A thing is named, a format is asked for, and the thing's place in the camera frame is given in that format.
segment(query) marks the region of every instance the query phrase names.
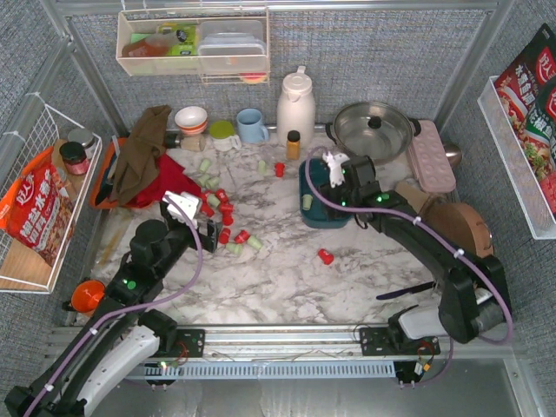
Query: stainless steel pot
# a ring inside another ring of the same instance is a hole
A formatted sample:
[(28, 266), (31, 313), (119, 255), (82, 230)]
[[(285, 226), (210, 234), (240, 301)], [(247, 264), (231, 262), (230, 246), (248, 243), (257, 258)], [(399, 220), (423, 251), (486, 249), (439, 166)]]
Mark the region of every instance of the stainless steel pot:
[(326, 131), (348, 156), (367, 155), (375, 165), (382, 165), (406, 151), (420, 125), (388, 104), (369, 102), (340, 110)]

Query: pink egg carton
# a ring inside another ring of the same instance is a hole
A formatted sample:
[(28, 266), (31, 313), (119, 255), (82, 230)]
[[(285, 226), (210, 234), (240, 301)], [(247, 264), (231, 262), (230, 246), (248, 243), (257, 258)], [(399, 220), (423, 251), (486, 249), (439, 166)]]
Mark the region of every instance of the pink egg carton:
[(455, 189), (455, 176), (446, 157), (440, 135), (430, 120), (419, 120), (421, 133), (407, 148), (409, 166), (428, 193), (449, 193)]

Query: white pitcher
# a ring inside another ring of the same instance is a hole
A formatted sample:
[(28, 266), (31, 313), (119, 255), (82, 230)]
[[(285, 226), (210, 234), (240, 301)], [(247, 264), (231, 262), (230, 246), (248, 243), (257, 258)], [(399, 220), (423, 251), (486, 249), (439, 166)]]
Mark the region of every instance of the white pitcher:
[(315, 104), (313, 82), (305, 67), (284, 77), (276, 114), (277, 134), (280, 144), (286, 146), (288, 132), (297, 130), (301, 135), (300, 145), (306, 148), (314, 134)]

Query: dark jar with red label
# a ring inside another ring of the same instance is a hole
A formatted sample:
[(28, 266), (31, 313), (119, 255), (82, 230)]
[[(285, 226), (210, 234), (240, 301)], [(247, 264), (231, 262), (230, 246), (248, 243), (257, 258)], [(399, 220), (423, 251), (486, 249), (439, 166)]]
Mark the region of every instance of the dark jar with red label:
[(84, 175), (89, 170), (87, 153), (79, 142), (66, 142), (60, 147), (60, 156), (68, 173), (72, 175)]

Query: white thermos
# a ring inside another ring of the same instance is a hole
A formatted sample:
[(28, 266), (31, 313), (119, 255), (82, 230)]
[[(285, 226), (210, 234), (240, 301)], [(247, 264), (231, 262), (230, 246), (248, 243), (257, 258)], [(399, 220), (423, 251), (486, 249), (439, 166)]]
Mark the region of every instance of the white thermos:
[(286, 146), (288, 132), (297, 130), (300, 133), (300, 145), (306, 148), (314, 134), (314, 97), (313, 82), (305, 67), (288, 74), (281, 85), (280, 100), (276, 114), (276, 130), (280, 144)]

